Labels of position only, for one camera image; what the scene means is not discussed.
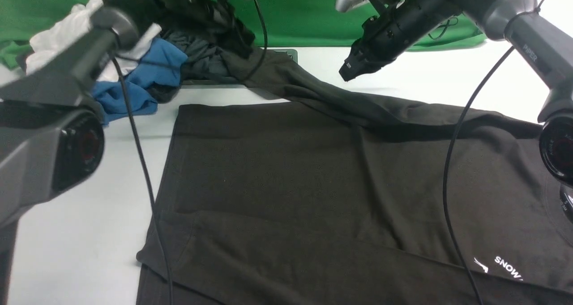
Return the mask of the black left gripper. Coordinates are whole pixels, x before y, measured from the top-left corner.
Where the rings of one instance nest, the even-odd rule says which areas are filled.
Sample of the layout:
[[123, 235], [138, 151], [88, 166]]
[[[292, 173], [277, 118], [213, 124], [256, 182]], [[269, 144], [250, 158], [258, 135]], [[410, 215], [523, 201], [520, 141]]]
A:
[[107, 5], [126, 13], [140, 30], [168, 18], [213, 32], [237, 25], [228, 0], [107, 0]]

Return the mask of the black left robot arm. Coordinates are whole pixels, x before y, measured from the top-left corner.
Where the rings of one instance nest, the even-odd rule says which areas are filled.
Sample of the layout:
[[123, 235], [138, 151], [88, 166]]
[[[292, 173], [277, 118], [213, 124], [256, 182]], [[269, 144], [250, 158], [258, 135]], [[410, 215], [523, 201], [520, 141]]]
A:
[[1, 303], [8, 302], [18, 221], [84, 182], [104, 150], [103, 113], [91, 95], [117, 53], [153, 22], [182, 14], [209, 34], [240, 32], [227, 0], [104, 0], [92, 29], [38, 71], [1, 87]]

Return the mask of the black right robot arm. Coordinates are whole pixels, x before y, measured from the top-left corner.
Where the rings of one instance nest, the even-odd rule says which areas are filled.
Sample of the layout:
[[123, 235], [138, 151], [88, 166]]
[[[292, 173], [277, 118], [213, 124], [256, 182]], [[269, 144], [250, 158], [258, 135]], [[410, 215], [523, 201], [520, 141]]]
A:
[[465, 15], [489, 40], [507, 40], [550, 90], [538, 122], [542, 160], [562, 184], [561, 208], [572, 218], [572, 37], [540, 14], [538, 0], [336, 0], [347, 13], [366, 3], [378, 15], [363, 24], [340, 68], [353, 80], [393, 63], [447, 19]]

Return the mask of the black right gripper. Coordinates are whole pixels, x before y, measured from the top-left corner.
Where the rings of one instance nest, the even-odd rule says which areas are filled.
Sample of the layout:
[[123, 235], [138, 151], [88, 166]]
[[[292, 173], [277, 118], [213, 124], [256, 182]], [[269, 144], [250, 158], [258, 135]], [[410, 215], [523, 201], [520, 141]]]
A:
[[440, 24], [460, 15], [448, 0], [401, 0], [363, 24], [363, 35], [354, 41], [338, 71], [346, 82], [378, 72], [393, 63], [413, 44]]

